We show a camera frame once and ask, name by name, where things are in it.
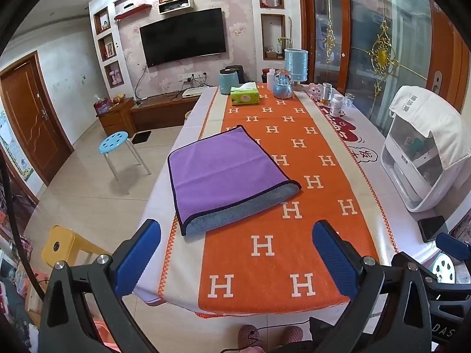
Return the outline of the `blue cotton swab jar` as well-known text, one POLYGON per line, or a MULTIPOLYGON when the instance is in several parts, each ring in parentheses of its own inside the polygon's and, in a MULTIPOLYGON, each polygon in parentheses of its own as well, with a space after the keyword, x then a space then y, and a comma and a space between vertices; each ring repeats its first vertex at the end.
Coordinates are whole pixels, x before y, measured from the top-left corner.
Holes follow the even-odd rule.
POLYGON ((275 98, 286 100, 292 98, 291 74, 287 70, 277 70, 273 76, 272 92, 275 98))

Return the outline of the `white countertop appliance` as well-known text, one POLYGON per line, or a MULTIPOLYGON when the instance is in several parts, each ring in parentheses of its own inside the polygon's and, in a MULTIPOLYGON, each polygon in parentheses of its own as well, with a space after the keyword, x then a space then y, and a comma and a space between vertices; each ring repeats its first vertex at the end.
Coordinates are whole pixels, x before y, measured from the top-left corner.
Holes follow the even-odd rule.
POLYGON ((433 137, 422 136, 396 116, 382 148, 381 163, 411 213, 436 206, 451 188, 463 163, 445 170, 433 137))

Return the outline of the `light blue cylindrical container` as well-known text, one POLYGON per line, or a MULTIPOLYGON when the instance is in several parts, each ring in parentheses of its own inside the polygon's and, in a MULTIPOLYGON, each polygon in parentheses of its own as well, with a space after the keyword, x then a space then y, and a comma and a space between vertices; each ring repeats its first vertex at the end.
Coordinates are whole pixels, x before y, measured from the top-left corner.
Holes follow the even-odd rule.
POLYGON ((290 73, 291 79, 301 83, 308 79, 308 55, 304 49, 285 49, 285 69, 290 73))

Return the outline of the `red tissue pack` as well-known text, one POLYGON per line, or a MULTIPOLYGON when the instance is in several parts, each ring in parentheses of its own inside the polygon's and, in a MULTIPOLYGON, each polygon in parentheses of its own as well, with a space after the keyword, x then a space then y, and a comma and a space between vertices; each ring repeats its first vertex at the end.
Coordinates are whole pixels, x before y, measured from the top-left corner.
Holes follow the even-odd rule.
POLYGON ((95 100, 93 107, 98 115, 106 113, 112 107, 112 102, 107 97, 99 97, 98 95, 95 95, 93 98, 95 100))

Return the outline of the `pink pig figurine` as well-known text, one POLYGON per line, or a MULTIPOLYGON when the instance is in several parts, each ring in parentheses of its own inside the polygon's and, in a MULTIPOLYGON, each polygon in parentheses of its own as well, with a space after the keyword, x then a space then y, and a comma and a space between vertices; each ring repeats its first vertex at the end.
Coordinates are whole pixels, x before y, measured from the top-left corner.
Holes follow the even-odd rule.
POLYGON ((323 86, 321 84, 310 83, 306 87, 306 94, 309 95, 309 98, 315 101, 319 101, 323 94, 323 86))

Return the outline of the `purple and grey towel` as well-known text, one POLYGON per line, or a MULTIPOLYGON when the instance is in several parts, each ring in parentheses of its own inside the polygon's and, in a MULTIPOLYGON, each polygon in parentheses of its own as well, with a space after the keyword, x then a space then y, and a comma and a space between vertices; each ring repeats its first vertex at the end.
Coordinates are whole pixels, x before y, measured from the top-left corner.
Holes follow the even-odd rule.
POLYGON ((261 213, 301 190, 241 125, 172 151, 168 173, 187 238, 261 213))

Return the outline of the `yellow plastic stool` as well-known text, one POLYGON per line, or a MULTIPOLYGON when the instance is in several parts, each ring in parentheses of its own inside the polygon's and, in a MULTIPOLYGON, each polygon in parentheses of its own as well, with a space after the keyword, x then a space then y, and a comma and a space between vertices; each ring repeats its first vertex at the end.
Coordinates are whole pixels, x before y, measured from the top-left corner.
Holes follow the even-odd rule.
POLYGON ((108 251, 105 251, 71 229, 54 225, 49 231, 46 245, 41 252, 41 258, 51 268, 59 261, 73 266, 80 252, 88 253, 89 255, 110 255, 108 251))

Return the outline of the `red wall shelf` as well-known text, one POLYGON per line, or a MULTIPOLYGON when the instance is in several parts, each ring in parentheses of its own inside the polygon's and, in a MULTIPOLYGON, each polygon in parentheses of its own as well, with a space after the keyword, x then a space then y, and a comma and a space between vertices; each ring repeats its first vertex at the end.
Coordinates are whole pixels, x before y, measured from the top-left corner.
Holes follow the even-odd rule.
POLYGON ((120 21, 134 14, 140 13, 141 11, 149 10, 151 8, 152 8, 151 4, 140 4, 138 6, 132 6, 130 9, 124 11, 123 13, 116 15, 114 17, 114 20, 120 21))

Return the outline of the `pink slipper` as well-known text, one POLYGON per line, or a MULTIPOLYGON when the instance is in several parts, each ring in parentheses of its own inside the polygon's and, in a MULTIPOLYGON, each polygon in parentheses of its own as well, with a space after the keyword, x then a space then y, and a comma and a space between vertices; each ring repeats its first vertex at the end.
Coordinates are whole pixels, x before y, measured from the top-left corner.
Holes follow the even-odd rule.
POLYGON ((260 346, 259 331, 253 325, 243 325, 238 332, 238 349, 240 353, 264 353, 260 346))

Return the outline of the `blue round stool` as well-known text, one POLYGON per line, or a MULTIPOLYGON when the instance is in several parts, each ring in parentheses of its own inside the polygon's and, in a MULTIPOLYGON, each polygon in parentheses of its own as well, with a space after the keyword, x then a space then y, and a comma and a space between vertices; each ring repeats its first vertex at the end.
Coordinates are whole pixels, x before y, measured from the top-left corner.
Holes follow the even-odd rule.
POLYGON ((133 154, 134 158, 137 160, 137 163, 142 166, 148 174, 152 174, 149 170, 145 161, 143 161, 142 157, 138 153, 137 149, 133 146, 132 142, 129 140, 129 134, 126 131, 117 131, 112 133, 112 135, 107 136, 99 145, 98 152, 105 158, 106 163, 108 164, 110 171, 112 172, 115 180, 118 182, 120 181, 117 175, 117 170, 113 166, 112 161, 110 159, 110 153, 112 151, 117 150, 122 145, 126 145, 130 152, 133 154))

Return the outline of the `light blue electric kettle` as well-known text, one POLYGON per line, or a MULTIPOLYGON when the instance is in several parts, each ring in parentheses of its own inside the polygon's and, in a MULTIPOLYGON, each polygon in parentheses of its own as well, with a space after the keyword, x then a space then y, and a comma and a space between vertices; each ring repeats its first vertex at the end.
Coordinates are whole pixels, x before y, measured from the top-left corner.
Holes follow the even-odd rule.
POLYGON ((220 70, 219 88, 223 95, 230 95, 233 87, 240 86, 239 75, 234 68, 225 68, 220 70))

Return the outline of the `wooden TV cabinet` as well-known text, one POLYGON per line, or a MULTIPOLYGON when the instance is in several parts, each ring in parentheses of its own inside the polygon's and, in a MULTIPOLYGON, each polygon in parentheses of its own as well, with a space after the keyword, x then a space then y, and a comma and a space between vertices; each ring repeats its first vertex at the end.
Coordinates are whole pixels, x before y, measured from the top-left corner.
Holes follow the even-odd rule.
POLYGON ((107 136, 126 131, 130 137, 142 131, 182 126, 184 117, 195 106, 198 96, 174 98, 175 92, 151 96, 141 104, 124 98, 109 111, 97 114, 107 136))

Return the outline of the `clear glass jar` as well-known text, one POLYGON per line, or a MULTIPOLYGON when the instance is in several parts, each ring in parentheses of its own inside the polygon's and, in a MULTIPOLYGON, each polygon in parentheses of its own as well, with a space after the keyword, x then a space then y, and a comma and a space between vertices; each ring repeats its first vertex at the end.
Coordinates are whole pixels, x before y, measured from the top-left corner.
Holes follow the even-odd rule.
POLYGON ((321 104, 328 105, 331 100, 332 84, 324 82, 322 86, 321 104))

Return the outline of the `white wall shelf box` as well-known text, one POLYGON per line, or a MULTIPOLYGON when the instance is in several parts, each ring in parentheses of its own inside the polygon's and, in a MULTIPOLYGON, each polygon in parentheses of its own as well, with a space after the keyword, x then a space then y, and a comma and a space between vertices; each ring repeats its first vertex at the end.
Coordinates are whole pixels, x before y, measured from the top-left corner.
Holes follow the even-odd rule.
POLYGON ((193 0, 168 0, 158 5, 157 9, 160 14, 169 14, 180 10, 188 10, 193 8, 193 0))

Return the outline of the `orange H-pattern table runner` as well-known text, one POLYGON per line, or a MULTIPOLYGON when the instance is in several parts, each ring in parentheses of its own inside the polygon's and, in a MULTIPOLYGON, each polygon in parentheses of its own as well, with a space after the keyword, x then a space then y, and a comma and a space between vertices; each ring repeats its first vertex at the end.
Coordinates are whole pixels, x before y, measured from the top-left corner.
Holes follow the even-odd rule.
POLYGON ((199 308, 215 314, 288 313, 342 304, 311 232, 327 220, 361 255, 376 256, 380 210, 359 165, 319 109, 278 100, 228 105, 223 129, 242 125, 300 192, 271 209, 206 235, 199 308))

